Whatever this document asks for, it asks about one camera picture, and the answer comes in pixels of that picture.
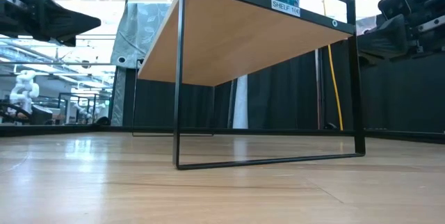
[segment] shelf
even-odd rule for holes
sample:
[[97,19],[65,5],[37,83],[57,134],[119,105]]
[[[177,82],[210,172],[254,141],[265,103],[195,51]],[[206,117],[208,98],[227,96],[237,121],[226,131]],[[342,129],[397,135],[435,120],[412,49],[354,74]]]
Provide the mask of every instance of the shelf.
[[[175,82],[178,8],[174,0],[139,79]],[[217,86],[350,37],[355,28],[300,10],[290,15],[273,0],[186,0],[183,83]]]

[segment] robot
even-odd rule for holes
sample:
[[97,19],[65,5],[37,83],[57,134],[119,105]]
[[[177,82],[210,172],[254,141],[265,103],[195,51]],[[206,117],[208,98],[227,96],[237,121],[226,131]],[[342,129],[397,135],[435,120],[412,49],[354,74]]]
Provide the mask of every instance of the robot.
[[63,8],[54,0],[0,0],[0,34],[11,38],[76,46],[76,35],[101,25],[100,19]]
[[[10,103],[19,104],[19,107],[32,114],[33,98],[40,94],[39,85],[34,83],[35,71],[23,70],[15,79],[15,87],[11,90]],[[8,109],[9,113],[15,113],[15,109]]]
[[79,114],[84,115],[87,120],[92,118],[92,115],[89,112],[87,112],[86,109],[81,107],[79,104],[74,103],[74,107],[79,111]]
[[[102,111],[102,109],[105,109],[105,103],[102,104],[98,104],[95,107],[95,116],[98,116],[100,114],[100,112]],[[91,114],[92,113],[92,107],[90,107],[90,109],[88,109],[88,112]]]
[[381,0],[376,27],[357,39],[370,63],[399,61],[445,51],[445,0]]
[[[81,107],[79,104],[77,103],[73,103],[74,107],[78,110],[80,115],[83,115],[85,117],[85,119],[88,121],[89,119],[92,119],[92,110],[93,107],[90,107],[88,110],[86,110],[85,108]],[[102,109],[105,109],[106,105],[105,103],[102,104],[98,104],[95,107],[95,113],[94,115],[97,116],[100,114],[100,112],[102,111]]]

